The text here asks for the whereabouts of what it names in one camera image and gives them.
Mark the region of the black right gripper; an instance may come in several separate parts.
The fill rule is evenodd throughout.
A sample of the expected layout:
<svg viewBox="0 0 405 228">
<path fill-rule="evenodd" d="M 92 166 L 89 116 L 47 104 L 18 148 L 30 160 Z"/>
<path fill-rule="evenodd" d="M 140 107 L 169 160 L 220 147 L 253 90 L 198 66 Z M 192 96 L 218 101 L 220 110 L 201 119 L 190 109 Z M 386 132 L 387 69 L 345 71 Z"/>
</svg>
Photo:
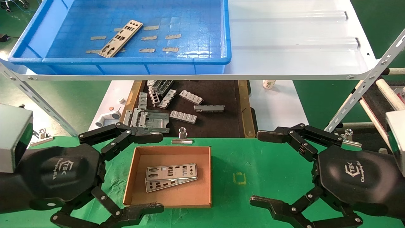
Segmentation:
<svg viewBox="0 0 405 228">
<path fill-rule="evenodd" d="M 267 209 L 274 220 L 294 228 L 357 228 L 370 216 L 404 219 L 404 176 L 393 155 L 367 150 L 350 151 L 332 146 L 318 154 L 319 176 L 314 187 L 292 205 L 272 198 L 252 196 L 252 206 Z M 322 198 L 342 217 L 311 222 L 303 215 Z"/>
</svg>

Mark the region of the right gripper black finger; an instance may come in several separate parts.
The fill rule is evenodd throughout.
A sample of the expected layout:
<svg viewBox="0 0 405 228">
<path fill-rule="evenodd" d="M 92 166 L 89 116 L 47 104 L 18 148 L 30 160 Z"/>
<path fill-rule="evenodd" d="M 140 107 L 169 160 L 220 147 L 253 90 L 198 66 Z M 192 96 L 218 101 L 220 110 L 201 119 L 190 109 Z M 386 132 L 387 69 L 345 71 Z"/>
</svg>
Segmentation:
<svg viewBox="0 0 405 228">
<path fill-rule="evenodd" d="M 333 133 L 300 123 L 293 127 L 276 127 L 274 131 L 258 131 L 259 141 L 289 144 L 309 162 L 318 159 L 318 150 L 309 141 L 321 146 L 342 146 L 343 138 Z"/>
</svg>

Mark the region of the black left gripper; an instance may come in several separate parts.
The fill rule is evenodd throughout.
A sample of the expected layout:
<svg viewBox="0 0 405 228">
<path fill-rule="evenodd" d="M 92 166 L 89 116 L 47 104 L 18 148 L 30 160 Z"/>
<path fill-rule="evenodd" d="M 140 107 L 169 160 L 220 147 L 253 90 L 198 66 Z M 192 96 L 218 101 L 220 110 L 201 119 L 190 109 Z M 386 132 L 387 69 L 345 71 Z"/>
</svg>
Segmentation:
<svg viewBox="0 0 405 228">
<path fill-rule="evenodd" d="M 1 213 L 25 210 L 51 210 L 61 228 L 122 228 L 140 224 L 147 214 L 162 213 L 160 203 L 128 206 L 123 209 L 100 188 L 104 182 L 105 161 L 114 159 L 131 144 L 159 143 L 164 136 L 143 127 L 129 127 L 121 122 L 78 136 L 79 146 L 52 146 L 26 150 L 13 173 L 1 173 Z M 92 146 L 109 141 L 100 153 Z M 101 224 L 72 217 L 93 199 L 110 212 Z"/>
</svg>

